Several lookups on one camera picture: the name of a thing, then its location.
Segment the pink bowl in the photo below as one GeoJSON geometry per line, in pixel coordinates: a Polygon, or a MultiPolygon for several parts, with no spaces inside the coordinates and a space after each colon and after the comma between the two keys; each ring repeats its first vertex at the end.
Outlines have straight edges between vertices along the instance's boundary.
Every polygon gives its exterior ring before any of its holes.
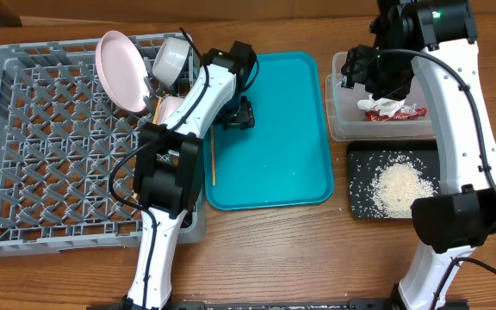
{"type": "Polygon", "coordinates": [[[176,96],[167,96],[159,104],[157,124],[160,124],[167,117],[172,115],[183,104],[183,98],[176,96]]]}

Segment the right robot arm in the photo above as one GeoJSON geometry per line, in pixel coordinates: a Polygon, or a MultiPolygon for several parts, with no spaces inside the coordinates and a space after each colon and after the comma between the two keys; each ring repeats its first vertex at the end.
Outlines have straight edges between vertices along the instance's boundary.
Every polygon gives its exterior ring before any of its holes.
{"type": "Polygon", "coordinates": [[[496,142],[478,73],[478,31],[466,1],[380,0],[372,46],[356,46],[342,85],[399,100],[417,79],[440,164],[438,196],[411,206],[419,245],[385,309],[464,309],[447,291],[461,265],[496,233],[496,142]]]}

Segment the large pink plate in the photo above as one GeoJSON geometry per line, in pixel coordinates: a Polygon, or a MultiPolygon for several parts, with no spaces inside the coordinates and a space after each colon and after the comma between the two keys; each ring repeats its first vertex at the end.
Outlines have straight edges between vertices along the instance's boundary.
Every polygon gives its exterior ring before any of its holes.
{"type": "Polygon", "coordinates": [[[146,109],[148,73],[138,49],[126,35],[112,30],[100,39],[96,72],[104,91],[119,108],[134,113],[146,109]]]}

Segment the grey bowl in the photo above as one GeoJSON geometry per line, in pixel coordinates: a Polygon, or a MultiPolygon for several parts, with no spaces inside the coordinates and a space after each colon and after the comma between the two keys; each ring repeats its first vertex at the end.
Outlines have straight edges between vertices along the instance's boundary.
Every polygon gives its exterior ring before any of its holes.
{"type": "Polygon", "coordinates": [[[190,45],[186,40],[174,37],[165,39],[154,59],[154,77],[165,86],[172,86],[187,61],[189,49],[190,45]]]}

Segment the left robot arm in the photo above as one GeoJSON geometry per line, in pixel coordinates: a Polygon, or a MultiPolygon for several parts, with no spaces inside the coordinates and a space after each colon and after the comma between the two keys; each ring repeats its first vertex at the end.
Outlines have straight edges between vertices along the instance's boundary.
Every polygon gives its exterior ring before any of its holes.
{"type": "Polygon", "coordinates": [[[235,41],[229,51],[201,56],[201,73],[182,105],[139,132],[133,189],[142,231],[139,258],[125,309],[163,309],[171,297],[171,266],[184,218],[201,198],[203,139],[217,124],[227,130],[255,125],[245,91],[259,70],[252,46],[235,41]]]}

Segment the white napkin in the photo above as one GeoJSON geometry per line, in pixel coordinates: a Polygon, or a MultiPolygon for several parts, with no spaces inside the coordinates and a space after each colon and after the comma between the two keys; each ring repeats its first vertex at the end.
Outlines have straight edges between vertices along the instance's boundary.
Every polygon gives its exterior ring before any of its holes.
{"type": "Polygon", "coordinates": [[[396,101],[388,98],[374,99],[370,94],[368,99],[357,102],[357,107],[365,112],[374,111],[379,116],[393,117],[405,105],[405,100],[396,101]]]}

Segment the red snack wrapper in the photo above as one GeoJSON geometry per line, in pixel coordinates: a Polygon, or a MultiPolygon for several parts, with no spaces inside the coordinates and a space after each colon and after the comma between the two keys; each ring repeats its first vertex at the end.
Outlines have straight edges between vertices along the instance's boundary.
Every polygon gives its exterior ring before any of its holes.
{"type": "Polygon", "coordinates": [[[426,108],[401,108],[392,116],[380,115],[378,111],[368,111],[365,113],[368,121],[409,121],[427,114],[426,108]]]}

